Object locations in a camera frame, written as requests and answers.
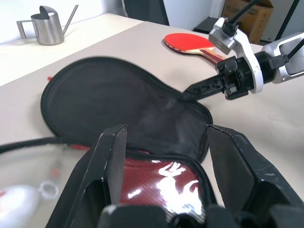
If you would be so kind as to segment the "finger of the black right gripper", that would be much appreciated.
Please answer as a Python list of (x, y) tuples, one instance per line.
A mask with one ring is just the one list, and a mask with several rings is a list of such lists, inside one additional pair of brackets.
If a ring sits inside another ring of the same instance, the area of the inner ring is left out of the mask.
[(224, 77), (222, 75), (216, 75), (190, 85), (182, 93), (182, 100), (201, 100), (223, 92), (224, 88)]

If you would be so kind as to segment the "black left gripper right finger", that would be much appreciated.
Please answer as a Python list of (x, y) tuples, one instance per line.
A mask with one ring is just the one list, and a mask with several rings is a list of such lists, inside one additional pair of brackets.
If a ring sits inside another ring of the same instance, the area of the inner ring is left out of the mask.
[(206, 132), (225, 206), (221, 222), (235, 228), (304, 228), (304, 201), (244, 134), (216, 125)]

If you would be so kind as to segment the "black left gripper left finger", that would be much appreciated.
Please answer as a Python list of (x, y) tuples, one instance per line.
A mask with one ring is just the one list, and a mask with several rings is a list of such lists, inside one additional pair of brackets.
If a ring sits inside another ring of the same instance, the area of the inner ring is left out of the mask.
[(122, 194), (127, 127), (106, 129), (74, 167), (46, 228), (97, 228)]

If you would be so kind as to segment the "red table tennis paddle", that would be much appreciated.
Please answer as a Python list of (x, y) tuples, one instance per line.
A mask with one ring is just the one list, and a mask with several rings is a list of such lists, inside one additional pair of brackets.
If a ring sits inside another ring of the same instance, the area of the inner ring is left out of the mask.
[(206, 38), (190, 33), (172, 33), (164, 38), (164, 44), (171, 50), (183, 55), (198, 55), (213, 65), (225, 60), (215, 53), (215, 46)]

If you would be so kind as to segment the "black and red paddle case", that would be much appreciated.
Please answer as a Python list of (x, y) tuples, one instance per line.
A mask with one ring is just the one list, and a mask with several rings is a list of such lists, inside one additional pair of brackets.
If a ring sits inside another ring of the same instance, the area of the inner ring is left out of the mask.
[(146, 70), (113, 57), (78, 60), (50, 78), (40, 111), (52, 137), (0, 145), (0, 180), (11, 169), (6, 158), (25, 159), (15, 169), (36, 181), (12, 185), (59, 188), (42, 201), (24, 228), (46, 228), (78, 161), (108, 128), (126, 125), (120, 202), (106, 206), (97, 228), (203, 228), (205, 210), (216, 199), (201, 166), (208, 151), (209, 110)]

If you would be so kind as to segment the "black low box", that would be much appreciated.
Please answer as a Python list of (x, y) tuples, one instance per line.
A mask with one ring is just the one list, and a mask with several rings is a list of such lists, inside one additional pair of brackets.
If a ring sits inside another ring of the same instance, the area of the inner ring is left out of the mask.
[(218, 18), (207, 17), (204, 21), (202, 21), (199, 25), (197, 25), (192, 31), (203, 34), (209, 34), (212, 31), (214, 24), (217, 22), (217, 20)]

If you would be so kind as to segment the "brown cardboard box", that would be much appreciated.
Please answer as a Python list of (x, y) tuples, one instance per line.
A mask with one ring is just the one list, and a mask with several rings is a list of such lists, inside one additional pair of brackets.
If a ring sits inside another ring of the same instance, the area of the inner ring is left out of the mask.
[[(225, 0), (221, 16), (228, 19), (232, 18), (250, 1)], [(250, 43), (258, 44), (260, 42), (272, 12), (271, 1), (261, 0), (237, 20), (239, 29), (247, 34)]]

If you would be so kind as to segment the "black slanted pole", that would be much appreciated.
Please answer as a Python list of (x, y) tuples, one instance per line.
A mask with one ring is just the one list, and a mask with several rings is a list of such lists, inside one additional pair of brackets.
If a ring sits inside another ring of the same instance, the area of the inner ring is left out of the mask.
[(287, 24), (288, 24), (290, 18), (292, 17), (292, 15), (293, 15), (293, 13), (294, 13), (294, 11), (295, 11), (295, 9), (296, 9), (299, 1), (300, 0), (293, 0), (293, 3), (292, 3), (292, 5), (291, 5), (291, 7), (290, 7), (290, 9), (289, 9), (289, 11), (287, 13), (287, 16), (286, 16), (285, 20), (282, 23), (282, 26), (281, 26), (281, 28), (280, 28), (280, 30), (279, 30), (279, 32), (278, 32), (275, 40), (279, 40), (282, 37), (282, 35), (283, 35), (283, 33), (284, 33), (284, 31), (285, 31), (285, 29), (287, 27)]

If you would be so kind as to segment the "black office chair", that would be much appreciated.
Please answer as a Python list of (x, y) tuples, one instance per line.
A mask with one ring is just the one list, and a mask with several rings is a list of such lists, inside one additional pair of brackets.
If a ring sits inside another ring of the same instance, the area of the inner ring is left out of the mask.
[(122, 0), (122, 5), (129, 18), (170, 25), (163, 0)]

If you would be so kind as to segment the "metal watering can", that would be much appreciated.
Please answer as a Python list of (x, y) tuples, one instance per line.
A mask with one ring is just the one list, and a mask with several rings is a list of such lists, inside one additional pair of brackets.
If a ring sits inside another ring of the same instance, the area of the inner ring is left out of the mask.
[(17, 21), (17, 27), (22, 39), (27, 39), (23, 23), (31, 22), (35, 37), (39, 44), (44, 46), (59, 45), (65, 41), (67, 29), (78, 9), (75, 5), (64, 28), (62, 28), (58, 12), (52, 7), (40, 6), (39, 13), (31, 15), (30, 20)]

